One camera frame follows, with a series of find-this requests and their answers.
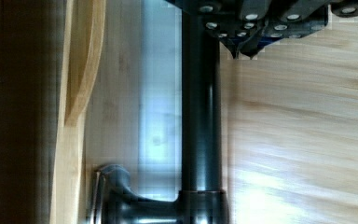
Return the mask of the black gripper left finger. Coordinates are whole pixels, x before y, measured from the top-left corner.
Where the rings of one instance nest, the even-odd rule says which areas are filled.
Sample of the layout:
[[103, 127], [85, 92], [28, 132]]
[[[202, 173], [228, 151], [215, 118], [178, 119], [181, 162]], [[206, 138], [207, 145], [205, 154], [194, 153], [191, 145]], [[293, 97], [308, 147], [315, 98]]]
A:
[[269, 44], [267, 28], [269, 0], [165, 0], [202, 20], [208, 35], [218, 39], [233, 58], [253, 58]]

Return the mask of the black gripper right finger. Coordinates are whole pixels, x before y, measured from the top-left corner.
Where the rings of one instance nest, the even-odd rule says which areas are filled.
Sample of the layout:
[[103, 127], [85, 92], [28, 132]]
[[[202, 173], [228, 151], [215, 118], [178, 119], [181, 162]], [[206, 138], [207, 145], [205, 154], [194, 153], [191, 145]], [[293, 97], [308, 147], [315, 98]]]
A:
[[358, 16], [358, 0], [269, 0], [267, 15], [256, 36], [301, 38], [322, 30], [332, 12], [341, 18]]

